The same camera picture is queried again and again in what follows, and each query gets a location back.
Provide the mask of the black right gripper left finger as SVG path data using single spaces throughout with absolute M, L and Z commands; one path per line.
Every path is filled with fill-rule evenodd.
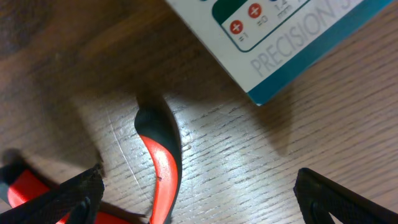
M 1 223 L 67 223 L 93 224 L 103 197 L 101 166 L 92 168 L 61 183 L 16 208 L 1 214 Z

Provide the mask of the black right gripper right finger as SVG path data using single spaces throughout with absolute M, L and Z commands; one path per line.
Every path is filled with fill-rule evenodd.
M 309 168 L 298 171 L 294 186 L 306 224 L 397 223 L 397 214 Z

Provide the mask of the red black handled pliers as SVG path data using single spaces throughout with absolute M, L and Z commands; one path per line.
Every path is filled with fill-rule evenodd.
M 152 159 L 155 169 L 155 194 L 149 223 L 170 223 L 172 211 L 182 181 L 182 152 L 175 120 L 162 99 L 138 100 L 134 127 Z M 1 167 L 1 199 L 10 209 L 56 187 L 47 185 L 41 176 L 11 149 Z M 125 223 L 125 220 L 101 211 L 101 203 L 94 223 Z M 57 223 L 67 223 L 62 218 Z

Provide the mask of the white teal screwdriver set box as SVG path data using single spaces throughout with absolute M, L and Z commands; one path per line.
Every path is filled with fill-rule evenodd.
M 257 105 L 392 0 L 167 0 Z

